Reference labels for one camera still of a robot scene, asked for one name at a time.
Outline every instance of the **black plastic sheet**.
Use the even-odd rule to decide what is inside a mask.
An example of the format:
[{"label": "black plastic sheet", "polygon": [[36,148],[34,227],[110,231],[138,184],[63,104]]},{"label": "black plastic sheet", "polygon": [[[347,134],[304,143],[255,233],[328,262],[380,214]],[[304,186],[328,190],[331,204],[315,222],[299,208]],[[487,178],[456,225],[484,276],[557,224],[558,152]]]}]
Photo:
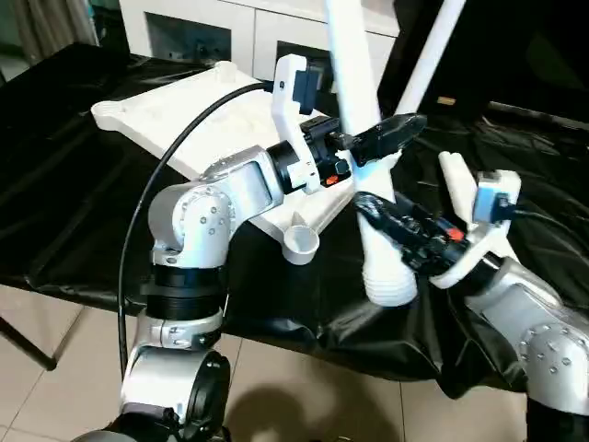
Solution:
[{"label": "black plastic sheet", "polygon": [[[202,69],[75,45],[0,87],[0,283],[115,309],[120,247],[156,160],[123,135],[100,131],[89,108]],[[329,100],[320,108],[334,112]],[[460,152],[473,170],[516,170],[521,204],[585,241],[589,161],[579,139],[431,118],[393,181],[412,200],[451,215],[437,155]],[[183,181],[166,169],[154,193]],[[515,221],[510,240],[524,265],[569,306],[587,312],[586,246],[536,220]],[[142,306],[137,289],[149,275],[151,246],[144,216],[126,281],[134,313]],[[465,294],[419,281],[420,295],[410,305],[380,308],[365,297],[362,265],[350,206],[321,234],[315,260],[304,267],[288,264],[277,242],[246,223],[226,266],[226,331],[383,378],[436,378],[451,397],[477,384],[523,390],[509,345],[465,309]]]}]

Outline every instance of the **table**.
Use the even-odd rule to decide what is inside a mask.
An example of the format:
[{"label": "table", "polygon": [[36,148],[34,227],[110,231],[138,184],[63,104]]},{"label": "table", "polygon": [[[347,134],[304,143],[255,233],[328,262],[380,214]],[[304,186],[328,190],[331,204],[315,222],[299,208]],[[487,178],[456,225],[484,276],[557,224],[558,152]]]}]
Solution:
[{"label": "table", "polygon": [[[122,239],[156,160],[122,135],[99,131],[89,108],[203,68],[74,45],[0,87],[0,284],[115,309]],[[337,108],[326,100],[318,108],[333,115]],[[448,214],[437,155],[461,152],[473,169],[519,172],[520,202],[586,240],[584,137],[432,117],[393,181],[414,201]],[[183,180],[168,168],[155,192]],[[524,265],[556,287],[567,305],[587,313],[589,261],[579,244],[534,220],[514,222],[510,240]],[[152,241],[144,217],[130,247],[132,313],[142,307],[138,284],[149,275]],[[450,397],[477,384],[525,388],[509,344],[464,308],[464,294],[420,280],[411,304],[380,308],[365,297],[362,264],[351,207],[321,234],[315,260],[304,267],[288,264],[277,242],[246,223],[226,266],[225,331],[382,378],[435,378]]]}]

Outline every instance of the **white ribbed cylinder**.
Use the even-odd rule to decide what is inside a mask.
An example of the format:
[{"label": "white ribbed cylinder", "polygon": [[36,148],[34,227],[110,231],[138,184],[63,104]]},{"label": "white ribbed cylinder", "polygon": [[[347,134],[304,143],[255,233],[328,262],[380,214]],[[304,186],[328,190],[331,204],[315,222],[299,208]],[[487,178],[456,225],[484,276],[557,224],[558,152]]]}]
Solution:
[{"label": "white ribbed cylinder", "polygon": [[[343,129],[348,134],[359,134],[380,122],[362,6],[360,0],[326,0],[326,7]],[[389,161],[358,168],[352,160],[352,173],[357,192],[372,192],[395,201]],[[364,246],[366,294],[375,304],[386,307],[410,302],[417,295],[415,276],[401,261],[399,250],[360,215],[358,222]]]}]

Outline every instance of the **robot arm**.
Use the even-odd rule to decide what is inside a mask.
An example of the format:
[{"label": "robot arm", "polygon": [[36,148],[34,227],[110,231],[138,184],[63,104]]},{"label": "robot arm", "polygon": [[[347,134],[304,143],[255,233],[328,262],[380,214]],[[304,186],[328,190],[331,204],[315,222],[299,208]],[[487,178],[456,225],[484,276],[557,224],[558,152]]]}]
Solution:
[{"label": "robot arm", "polygon": [[[424,125],[422,116],[401,115],[349,136],[337,119],[318,117],[301,132],[319,183],[329,187],[351,176],[339,150],[360,163],[386,157]],[[153,271],[142,287],[147,306],[123,380],[121,416],[108,431],[134,429],[129,423],[142,419],[160,426],[167,419],[169,433],[175,428],[185,440],[209,440],[221,430],[230,370],[212,348],[226,299],[220,270],[242,223],[305,187],[298,172],[292,176],[299,158],[288,141],[267,150],[254,146],[156,196],[149,210]]]},{"label": "robot arm", "polygon": [[[400,193],[393,204],[358,193],[357,210],[431,281],[474,249],[466,235]],[[457,283],[467,306],[511,345],[527,374],[528,440],[589,436],[589,322],[545,281],[511,258],[486,253]]]}]

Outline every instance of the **white plastic part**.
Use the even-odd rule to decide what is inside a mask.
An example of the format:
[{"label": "white plastic part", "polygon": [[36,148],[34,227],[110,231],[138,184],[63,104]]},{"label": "white plastic part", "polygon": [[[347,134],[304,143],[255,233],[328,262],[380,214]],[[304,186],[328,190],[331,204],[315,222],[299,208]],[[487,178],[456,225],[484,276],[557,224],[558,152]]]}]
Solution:
[{"label": "white plastic part", "polygon": [[[331,63],[338,84],[340,116],[346,133],[356,135],[380,122],[380,110],[364,36],[359,0],[326,0]],[[354,188],[395,201],[390,169],[398,156],[358,168],[352,160]],[[370,300],[395,307],[417,296],[415,276],[401,260],[400,250],[358,216],[364,246],[364,286]]]},{"label": "white plastic part", "polygon": [[310,194],[319,190],[321,183],[313,154],[298,122],[301,105],[293,100],[296,73],[305,70],[305,57],[286,55],[278,61],[272,93],[272,118],[280,140],[288,141],[299,158],[298,162],[288,168],[293,188],[305,185],[305,193]]},{"label": "white plastic part", "polygon": [[475,242],[456,264],[446,272],[432,276],[430,282],[438,288],[450,288],[458,284],[469,274],[483,257],[491,251],[493,244],[499,238],[505,238],[500,227],[478,227],[485,229],[484,236]]},{"label": "white plastic part", "polygon": [[467,0],[444,0],[395,113],[417,112]]},{"label": "white plastic part", "polygon": [[[118,131],[160,158],[174,139],[199,113],[226,94],[255,83],[229,62],[121,101],[103,101],[92,107],[94,119],[105,131]],[[279,143],[271,117],[272,95],[250,92],[232,100],[196,128],[169,165],[189,180],[199,177],[216,160],[252,145],[268,148]],[[321,115],[297,115],[298,123]],[[302,191],[284,198],[283,205],[251,219],[260,230],[282,243],[295,213],[319,233],[352,198],[352,180],[312,195]]]},{"label": "white plastic part", "polygon": [[[440,159],[440,165],[450,193],[454,212],[460,219],[467,223],[468,231],[473,232],[479,226],[472,222],[472,210],[475,199],[477,198],[477,182],[470,174],[467,163],[460,154],[442,152],[438,158]],[[504,232],[502,235],[495,237],[491,251],[497,256],[509,256],[519,262],[514,249],[507,239],[507,230],[509,230],[511,222],[506,221],[505,223]]]},{"label": "white plastic part", "polygon": [[319,235],[309,226],[291,226],[284,232],[283,256],[291,264],[309,264],[318,248]]}]

